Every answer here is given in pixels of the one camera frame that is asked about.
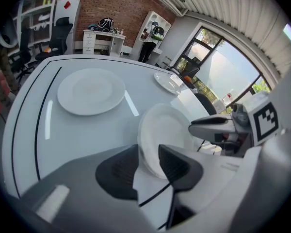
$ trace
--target black office chair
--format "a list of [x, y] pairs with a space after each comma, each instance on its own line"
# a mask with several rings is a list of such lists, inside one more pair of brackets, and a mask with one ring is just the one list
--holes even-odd
[[208, 112], [210, 116], [217, 114], [217, 111], [215, 110], [213, 104], [204, 94], [196, 93], [195, 96], [200, 101], [200, 103], [204, 106], [204, 108], [206, 109], [206, 111]]
[[31, 55], [29, 53], [28, 42], [30, 37], [30, 29], [24, 28], [22, 29], [20, 35], [20, 46], [19, 52], [12, 54], [9, 58], [13, 61], [11, 64], [11, 71], [13, 73], [20, 72], [20, 74], [16, 77], [16, 79], [20, 82], [21, 79], [26, 74], [31, 74], [31, 68], [27, 68], [25, 64], [27, 64], [31, 60]]
[[40, 49], [40, 53], [36, 55], [35, 59], [42, 61], [49, 57], [63, 55], [67, 50], [66, 39], [72, 26], [73, 24], [69, 23], [68, 17], [59, 18], [56, 21], [56, 26], [52, 29], [52, 36], [50, 38], [49, 47], [52, 49], [52, 52], [47, 53], [42, 51], [41, 44], [43, 44], [43, 42], [35, 44], [35, 46], [38, 46]]

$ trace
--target white desk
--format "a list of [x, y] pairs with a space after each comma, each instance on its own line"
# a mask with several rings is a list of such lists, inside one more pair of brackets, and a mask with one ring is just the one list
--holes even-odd
[[[77, 116], [63, 109], [57, 100], [60, 83], [70, 73], [84, 68], [104, 68], [118, 75], [139, 115], [133, 113], [127, 95], [117, 107], [96, 116]], [[190, 121], [209, 115], [186, 86], [176, 96], [156, 83], [153, 74], [159, 71], [168, 73], [148, 64], [109, 56], [62, 55], [44, 60], [22, 86], [6, 122], [2, 161], [8, 193], [18, 197], [17, 189], [20, 195], [24, 194], [38, 182], [38, 172], [42, 179], [70, 160], [137, 144], [139, 121], [157, 103], [174, 106]], [[202, 140], [195, 139], [198, 148]], [[168, 181], [153, 176], [141, 160], [139, 163], [133, 187], [138, 191], [140, 204]], [[154, 227], [166, 222], [171, 198], [172, 187], [168, 187], [141, 207]]]
[[96, 35], [110, 36], [109, 55], [120, 57], [126, 36], [122, 34], [106, 33], [92, 30], [83, 30], [83, 54], [94, 54]]

